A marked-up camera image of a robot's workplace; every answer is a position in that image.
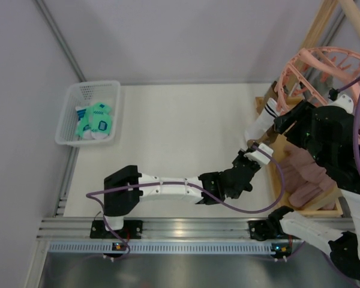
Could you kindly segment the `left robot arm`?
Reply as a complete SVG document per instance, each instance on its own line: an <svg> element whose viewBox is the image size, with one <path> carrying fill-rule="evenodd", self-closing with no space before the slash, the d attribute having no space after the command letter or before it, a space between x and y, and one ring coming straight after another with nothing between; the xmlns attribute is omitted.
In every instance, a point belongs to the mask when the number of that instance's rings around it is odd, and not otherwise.
<svg viewBox="0 0 360 288"><path fill-rule="evenodd" d="M232 167L220 172L203 173L192 178L164 178L140 173L128 165L104 179L104 189L124 187L104 195L106 230L120 231L124 217L140 202L178 200L195 205L214 205L227 198L238 199L251 191L251 180L269 160L259 152L240 150Z"/></svg>

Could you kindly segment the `green blue patterned sock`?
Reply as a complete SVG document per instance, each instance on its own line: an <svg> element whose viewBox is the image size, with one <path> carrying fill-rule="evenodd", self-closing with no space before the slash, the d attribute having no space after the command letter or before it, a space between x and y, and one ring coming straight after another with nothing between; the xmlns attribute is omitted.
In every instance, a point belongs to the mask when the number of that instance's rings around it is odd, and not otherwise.
<svg viewBox="0 0 360 288"><path fill-rule="evenodd" d="M76 106L75 109L78 117L76 135L83 140L93 140L91 132L92 106Z"/></svg>

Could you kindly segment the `pink round clip hanger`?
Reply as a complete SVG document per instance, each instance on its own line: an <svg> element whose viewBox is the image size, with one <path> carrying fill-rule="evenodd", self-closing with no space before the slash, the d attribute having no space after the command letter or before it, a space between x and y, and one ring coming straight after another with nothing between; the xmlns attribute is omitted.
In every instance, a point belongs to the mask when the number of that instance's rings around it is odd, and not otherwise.
<svg viewBox="0 0 360 288"><path fill-rule="evenodd" d="M323 46L301 49L284 66L274 88L277 111L290 110L289 98L305 98L316 107L327 105L330 89L339 89L360 75L360 53Z"/></svg>

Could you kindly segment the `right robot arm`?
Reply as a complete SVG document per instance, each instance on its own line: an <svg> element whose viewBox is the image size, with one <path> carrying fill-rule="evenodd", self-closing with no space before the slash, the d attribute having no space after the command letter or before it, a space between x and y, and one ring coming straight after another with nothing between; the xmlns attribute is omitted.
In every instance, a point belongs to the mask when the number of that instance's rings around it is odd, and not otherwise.
<svg viewBox="0 0 360 288"><path fill-rule="evenodd" d="M274 235L292 235L328 255L345 276L360 281L360 145L355 116L338 106L301 101L274 119L274 130L306 150L336 183L351 212L354 232L340 231L282 206L267 223Z"/></svg>

